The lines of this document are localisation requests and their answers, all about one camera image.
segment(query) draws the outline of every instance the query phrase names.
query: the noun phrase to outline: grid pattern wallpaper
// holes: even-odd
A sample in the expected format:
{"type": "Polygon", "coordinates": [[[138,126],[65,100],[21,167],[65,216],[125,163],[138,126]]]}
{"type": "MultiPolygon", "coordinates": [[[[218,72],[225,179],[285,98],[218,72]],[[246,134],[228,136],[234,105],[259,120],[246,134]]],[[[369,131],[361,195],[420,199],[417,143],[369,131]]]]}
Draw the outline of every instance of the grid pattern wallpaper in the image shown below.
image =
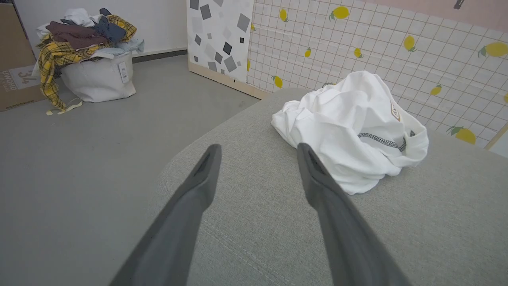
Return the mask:
{"type": "Polygon", "coordinates": [[[255,0],[252,19],[247,83],[263,91],[367,70],[428,129],[483,148],[508,121],[508,33],[353,0],[255,0]]]}

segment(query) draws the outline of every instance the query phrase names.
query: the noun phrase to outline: gray couch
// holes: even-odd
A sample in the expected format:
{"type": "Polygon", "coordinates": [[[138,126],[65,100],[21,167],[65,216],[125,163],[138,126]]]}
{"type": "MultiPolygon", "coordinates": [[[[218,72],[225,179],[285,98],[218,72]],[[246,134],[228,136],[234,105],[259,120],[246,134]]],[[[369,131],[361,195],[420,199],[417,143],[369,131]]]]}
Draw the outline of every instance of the gray couch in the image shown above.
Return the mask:
{"type": "MultiPolygon", "coordinates": [[[[155,217],[206,148],[223,147],[188,285],[332,285],[296,149],[271,115],[305,90],[284,89],[219,125],[163,170],[155,217]]],[[[427,158],[353,203],[414,285],[508,285],[508,160],[429,131],[427,158]]]]}

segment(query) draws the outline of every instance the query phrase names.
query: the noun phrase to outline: baseboard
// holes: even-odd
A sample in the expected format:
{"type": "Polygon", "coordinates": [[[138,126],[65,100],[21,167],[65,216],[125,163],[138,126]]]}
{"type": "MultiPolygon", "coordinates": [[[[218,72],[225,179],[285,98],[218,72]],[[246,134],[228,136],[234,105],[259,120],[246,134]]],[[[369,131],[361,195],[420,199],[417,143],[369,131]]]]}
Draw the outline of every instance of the baseboard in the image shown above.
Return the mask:
{"type": "Polygon", "coordinates": [[[227,75],[224,75],[224,74],[221,74],[218,72],[214,72],[214,71],[209,70],[205,67],[196,65],[190,61],[188,62],[188,65],[189,65],[189,71],[199,74],[201,76],[204,76],[206,78],[209,78],[209,79],[216,81],[218,83],[224,84],[228,87],[231,87],[232,89],[236,89],[236,90],[243,92],[245,94],[248,94],[252,97],[255,97],[258,99],[264,99],[265,97],[268,96],[268,93],[266,93],[262,90],[259,90],[251,85],[248,85],[244,82],[237,81],[227,75]]]}
{"type": "Polygon", "coordinates": [[[152,60],[158,60],[163,58],[169,58],[171,56],[184,55],[187,54],[187,49],[172,49],[172,50],[163,50],[163,51],[155,51],[148,53],[141,53],[132,56],[132,62],[140,63],[152,60]]]}

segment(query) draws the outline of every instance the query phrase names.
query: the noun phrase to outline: wooden edge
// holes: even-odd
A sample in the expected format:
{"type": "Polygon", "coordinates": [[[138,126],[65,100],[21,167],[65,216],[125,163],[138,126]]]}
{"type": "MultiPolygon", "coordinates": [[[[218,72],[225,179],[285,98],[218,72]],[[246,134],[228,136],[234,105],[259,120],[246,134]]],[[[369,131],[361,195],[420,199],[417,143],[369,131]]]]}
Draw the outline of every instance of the wooden edge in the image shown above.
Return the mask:
{"type": "Polygon", "coordinates": [[[503,134],[506,131],[508,131],[508,123],[506,123],[504,125],[504,127],[501,128],[501,130],[496,134],[496,136],[494,136],[494,138],[492,138],[492,140],[490,140],[490,142],[487,144],[487,146],[485,146],[485,149],[490,150],[490,148],[492,146],[494,146],[494,144],[496,144],[496,142],[501,138],[501,136],[503,136],[503,134]]]}
{"type": "Polygon", "coordinates": [[[240,92],[243,92],[245,94],[248,94],[252,97],[264,99],[268,96],[268,93],[259,90],[251,85],[248,85],[244,82],[237,81],[227,75],[221,74],[219,72],[214,72],[212,70],[209,70],[205,67],[202,67],[200,65],[196,65],[194,63],[191,63],[188,61],[189,64],[189,71],[199,74],[201,76],[204,76],[206,78],[209,78],[213,81],[217,81],[218,83],[222,83],[232,89],[236,89],[240,92]]]}

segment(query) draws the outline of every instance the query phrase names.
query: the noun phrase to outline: cardboard box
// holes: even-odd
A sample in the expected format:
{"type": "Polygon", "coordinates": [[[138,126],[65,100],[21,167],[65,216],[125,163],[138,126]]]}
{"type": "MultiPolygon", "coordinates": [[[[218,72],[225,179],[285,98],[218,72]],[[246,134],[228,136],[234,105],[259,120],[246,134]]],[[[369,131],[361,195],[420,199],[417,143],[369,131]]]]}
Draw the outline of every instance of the cardboard box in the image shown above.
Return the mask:
{"type": "Polygon", "coordinates": [[[0,3],[0,111],[45,99],[36,62],[13,4],[0,3]]]}

